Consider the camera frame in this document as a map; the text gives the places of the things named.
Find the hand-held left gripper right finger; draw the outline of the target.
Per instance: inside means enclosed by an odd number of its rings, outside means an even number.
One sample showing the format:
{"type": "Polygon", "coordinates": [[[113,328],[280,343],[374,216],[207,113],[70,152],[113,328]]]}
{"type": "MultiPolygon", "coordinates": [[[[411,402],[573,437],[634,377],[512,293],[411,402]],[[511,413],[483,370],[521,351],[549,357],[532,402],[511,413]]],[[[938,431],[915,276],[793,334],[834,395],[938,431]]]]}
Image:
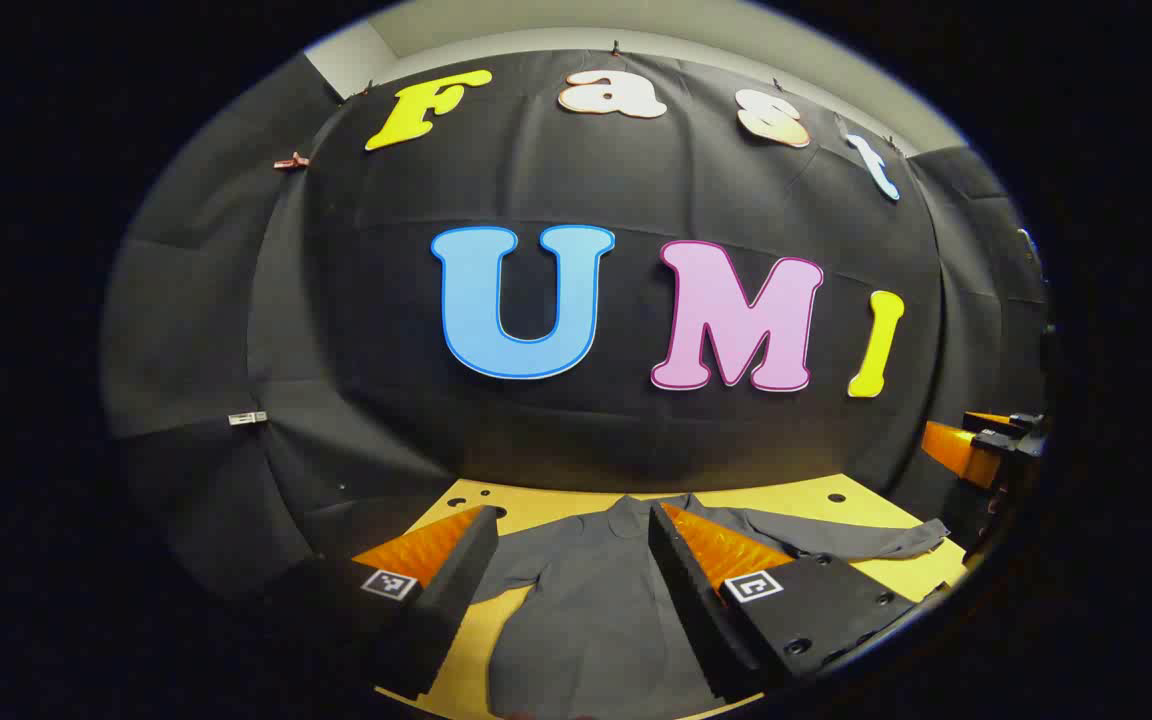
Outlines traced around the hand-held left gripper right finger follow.
{"type": "Polygon", "coordinates": [[[653,507],[647,536],[723,702],[813,685],[922,611],[846,560],[786,555],[672,503],[653,507]]]}

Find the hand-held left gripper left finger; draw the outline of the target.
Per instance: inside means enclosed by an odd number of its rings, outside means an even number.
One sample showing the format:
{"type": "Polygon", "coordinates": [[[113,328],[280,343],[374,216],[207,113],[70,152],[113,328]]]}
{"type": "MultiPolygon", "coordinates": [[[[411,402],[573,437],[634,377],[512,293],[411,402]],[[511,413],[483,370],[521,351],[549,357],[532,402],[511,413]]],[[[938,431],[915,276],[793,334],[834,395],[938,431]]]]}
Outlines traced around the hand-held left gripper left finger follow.
{"type": "Polygon", "coordinates": [[[499,544],[492,505],[467,507],[351,558],[312,558],[256,594],[271,624],[348,679],[416,700],[442,669],[499,544]]]}

